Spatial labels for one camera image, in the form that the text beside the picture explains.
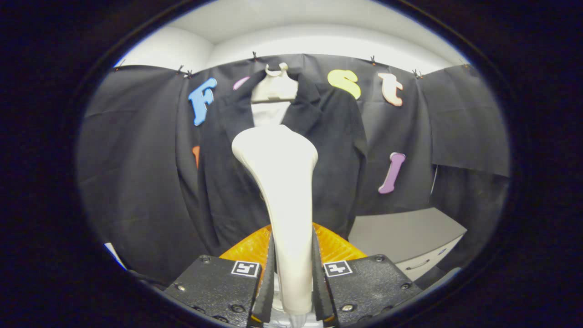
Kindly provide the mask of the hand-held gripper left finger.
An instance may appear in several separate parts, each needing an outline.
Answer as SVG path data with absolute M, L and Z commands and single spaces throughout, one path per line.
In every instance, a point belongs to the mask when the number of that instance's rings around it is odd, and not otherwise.
M 199 256 L 164 292 L 209 318 L 262 328 L 271 320 L 274 285 L 275 247 L 268 225 L 221 256 Z

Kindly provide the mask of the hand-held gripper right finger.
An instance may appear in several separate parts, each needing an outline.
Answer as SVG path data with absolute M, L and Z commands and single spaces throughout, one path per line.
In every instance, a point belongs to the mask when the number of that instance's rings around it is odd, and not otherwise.
M 312 282 L 315 317 L 325 328 L 348 328 L 390 314 L 421 294 L 387 256 L 367 256 L 318 224 L 313 224 Z

